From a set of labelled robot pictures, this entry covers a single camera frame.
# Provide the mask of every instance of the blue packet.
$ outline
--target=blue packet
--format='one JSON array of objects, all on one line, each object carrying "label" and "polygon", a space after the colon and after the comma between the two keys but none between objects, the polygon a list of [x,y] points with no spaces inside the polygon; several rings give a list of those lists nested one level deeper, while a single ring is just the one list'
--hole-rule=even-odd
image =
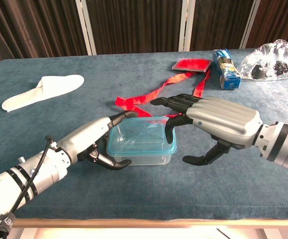
[{"label": "blue packet", "polygon": [[223,90],[240,87],[241,76],[233,65],[227,49],[213,50],[212,61],[220,75],[220,85]]}]

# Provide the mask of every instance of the brown curtain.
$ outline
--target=brown curtain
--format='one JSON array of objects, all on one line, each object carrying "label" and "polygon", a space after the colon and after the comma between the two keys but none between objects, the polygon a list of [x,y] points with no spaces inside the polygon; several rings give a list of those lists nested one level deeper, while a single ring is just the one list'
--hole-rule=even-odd
[{"label": "brown curtain", "polygon": [[190,51],[240,47],[253,0],[196,0]]},{"label": "brown curtain", "polygon": [[0,0],[0,60],[87,55],[75,0]]},{"label": "brown curtain", "polygon": [[87,0],[97,54],[178,51],[182,0]]},{"label": "brown curtain", "polygon": [[288,0],[261,0],[247,47],[259,47],[277,39],[288,41]]}]

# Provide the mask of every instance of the transparent food container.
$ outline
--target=transparent food container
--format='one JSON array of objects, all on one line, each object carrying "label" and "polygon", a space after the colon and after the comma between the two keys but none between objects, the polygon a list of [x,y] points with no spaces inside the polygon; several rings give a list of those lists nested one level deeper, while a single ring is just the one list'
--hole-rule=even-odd
[{"label": "transparent food container", "polygon": [[132,160],[131,165],[164,165],[177,152],[176,135],[168,144],[165,135],[167,117],[128,118],[109,135],[107,152],[117,162]]}]

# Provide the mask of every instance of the silver robotic hand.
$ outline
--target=silver robotic hand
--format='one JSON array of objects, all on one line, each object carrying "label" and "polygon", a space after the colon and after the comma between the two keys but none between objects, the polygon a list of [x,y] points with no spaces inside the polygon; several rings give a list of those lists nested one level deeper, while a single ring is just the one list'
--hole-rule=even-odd
[{"label": "silver robotic hand", "polygon": [[15,219],[14,212],[28,201],[64,178],[67,168],[78,161],[89,159],[108,169],[119,170],[131,161],[115,162],[100,153],[98,145],[107,143],[108,131],[124,118],[136,117],[137,113],[124,111],[103,117],[76,129],[57,143],[47,136],[45,150],[0,174],[0,238],[6,237]]},{"label": "silver robotic hand", "polygon": [[216,97],[197,98],[180,94],[157,98],[153,105],[163,105],[179,113],[169,118],[165,133],[168,143],[173,141],[175,126],[194,124],[210,133],[217,144],[203,156],[185,156],[183,161],[202,166],[229,152],[230,148],[243,149],[252,145],[259,148],[261,157],[288,168],[288,124],[263,124],[258,111]]}]

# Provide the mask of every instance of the red ribbon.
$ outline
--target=red ribbon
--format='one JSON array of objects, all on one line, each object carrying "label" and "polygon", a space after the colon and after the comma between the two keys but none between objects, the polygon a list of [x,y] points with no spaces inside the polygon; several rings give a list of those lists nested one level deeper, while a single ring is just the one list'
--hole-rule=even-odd
[{"label": "red ribbon", "polygon": [[[135,105],[141,105],[141,104],[146,104],[150,101],[152,101],[153,99],[157,98],[159,92],[168,84],[175,84],[178,83],[180,81],[183,81],[185,79],[190,78],[191,76],[193,76],[196,72],[186,72],[186,73],[181,73],[181,74],[177,74],[174,75],[170,78],[168,78],[163,85],[154,90],[151,93],[148,93],[146,95],[142,95],[142,96],[134,96],[134,97],[130,97],[130,98],[122,98],[122,97],[117,97],[115,100],[115,105],[122,107],[125,111],[135,111],[138,112],[138,117],[151,117],[152,115],[150,113],[148,113],[147,111],[142,110],[141,108],[135,106]],[[208,69],[206,71],[206,76],[203,79],[203,81],[201,81],[195,88],[194,92],[193,92],[193,96],[196,97],[201,97],[203,90],[204,90],[204,85],[206,83],[206,81],[209,79],[210,76],[210,70]]]}]

